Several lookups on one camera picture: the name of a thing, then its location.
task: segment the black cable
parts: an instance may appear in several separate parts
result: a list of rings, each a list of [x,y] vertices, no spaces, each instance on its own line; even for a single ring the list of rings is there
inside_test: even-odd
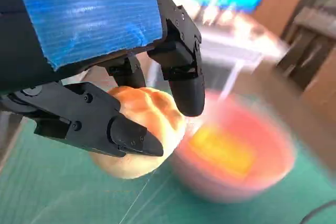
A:
[[[321,211],[329,208],[329,207],[336,207],[336,200],[332,200],[328,203],[323,204],[322,206],[315,208],[314,210],[312,210],[309,214],[307,214],[299,224],[305,224],[307,223],[311,218],[313,218],[316,214],[320,213]]]

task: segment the plastic sheet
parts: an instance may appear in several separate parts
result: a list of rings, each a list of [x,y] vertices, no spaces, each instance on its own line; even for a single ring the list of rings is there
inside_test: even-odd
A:
[[[24,0],[54,69],[162,37],[156,0]]]

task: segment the green table surface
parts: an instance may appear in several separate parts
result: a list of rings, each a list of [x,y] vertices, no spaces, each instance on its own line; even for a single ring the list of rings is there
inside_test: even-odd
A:
[[[0,174],[1,224],[298,224],[336,190],[298,145],[292,172],[260,196],[213,204],[194,196],[172,174],[169,160],[134,180],[113,178],[87,152],[33,134],[29,121]],[[308,224],[335,224],[329,208]]]

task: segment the bowl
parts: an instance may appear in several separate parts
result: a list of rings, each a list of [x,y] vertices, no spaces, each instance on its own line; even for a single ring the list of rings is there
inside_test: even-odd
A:
[[[173,153],[175,174],[196,194],[215,202],[256,196],[283,179],[295,163],[291,136],[235,96],[206,92],[201,116],[190,118]]]

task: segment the bun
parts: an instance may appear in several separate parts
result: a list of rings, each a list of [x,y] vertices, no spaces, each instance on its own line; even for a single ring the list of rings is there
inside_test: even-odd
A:
[[[109,174],[119,178],[138,178],[158,168],[175,150],[184,136],[186,122],[174,99],[152,89],[116,87],[109,94],[121,103],[120,112],[145,126],[162,143],[163,156],[127,154],[123,158],[90,153],[93,161]]]

